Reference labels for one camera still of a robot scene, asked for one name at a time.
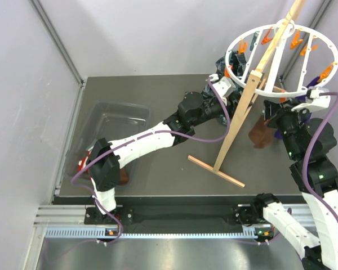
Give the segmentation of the dark patterned sock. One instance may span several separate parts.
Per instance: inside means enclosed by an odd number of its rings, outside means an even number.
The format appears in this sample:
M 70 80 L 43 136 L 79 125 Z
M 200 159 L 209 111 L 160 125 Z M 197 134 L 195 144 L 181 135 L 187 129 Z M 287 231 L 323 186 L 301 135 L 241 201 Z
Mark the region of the dark patterned sock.
M 229 56 L 228 67 L 235 76 L 240 77 L 243 75 L 246 63 L 244 54 L 234 51 Z M 215 62 L 215 66 L 216 73 L 211 74 L 211 77 L 213 77 L 211 83 L 226 105 L 228 115 L 232 119 L 243 93 L 243 88 L 229 77 L 224 56 Z

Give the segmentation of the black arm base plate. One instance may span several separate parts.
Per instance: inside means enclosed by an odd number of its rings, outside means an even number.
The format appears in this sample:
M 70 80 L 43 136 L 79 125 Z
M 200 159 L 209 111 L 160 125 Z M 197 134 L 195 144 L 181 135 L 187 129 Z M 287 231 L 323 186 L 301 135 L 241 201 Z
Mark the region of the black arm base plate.
M 109 212 L 99 207 L 86 210 L 85 224 L 108 224 L 117 218 L 124 226 L 159 222 L 215 222 L 222 225 L 244 225 L 265 223 L 249 206 L 236 205 L 122 205 Z

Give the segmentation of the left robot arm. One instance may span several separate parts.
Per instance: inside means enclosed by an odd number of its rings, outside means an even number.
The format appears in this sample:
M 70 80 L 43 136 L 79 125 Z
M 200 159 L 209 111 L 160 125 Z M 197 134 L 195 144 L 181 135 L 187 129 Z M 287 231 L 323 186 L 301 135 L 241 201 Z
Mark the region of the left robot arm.
M 202 92 L 186 93 L 177 111 L 154 127 L 124 139 L 96 140 L 88 149 L 86 163 L 109 153 L 88 170 L 97 200 L 98 218 L 104 223 L 115 220 L 115 188 L 119 186 L 127 164 L 156 150 L 185 142 L 195 134 L 196 126 L 211 119 L 221 116 L 229 119 L 233 115 L 230 95 L 234 89 L 234 83 L 227 76 L 212 74 Z

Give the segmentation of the brown sock with stripes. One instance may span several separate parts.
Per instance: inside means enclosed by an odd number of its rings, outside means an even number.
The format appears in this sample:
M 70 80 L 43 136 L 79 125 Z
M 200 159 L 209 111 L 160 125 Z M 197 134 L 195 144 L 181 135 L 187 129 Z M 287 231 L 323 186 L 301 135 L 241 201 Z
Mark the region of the brown sock with stripes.
M 273 133 L 274 129 L 265 124 L 264 116 L 261 115 L 250 130 L 248 137 L 255 149 L 264 149 L 272 142 Z

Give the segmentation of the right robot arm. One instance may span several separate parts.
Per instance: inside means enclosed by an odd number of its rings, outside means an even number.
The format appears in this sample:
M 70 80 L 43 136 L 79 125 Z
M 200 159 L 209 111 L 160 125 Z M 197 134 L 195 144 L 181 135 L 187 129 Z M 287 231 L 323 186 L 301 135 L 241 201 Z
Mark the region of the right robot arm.
M 251 203 L 255 221 L 269 222 L 294 248 L 304 269 L 338 269 L 338 170 L 327 154 L 337 145 L 328 118 L 312 118 L 298 102 L 264 102 L 264 123 L 281 133 L 291 176 L 307 203 L 316 234 L 298 222 L 272 193 Z

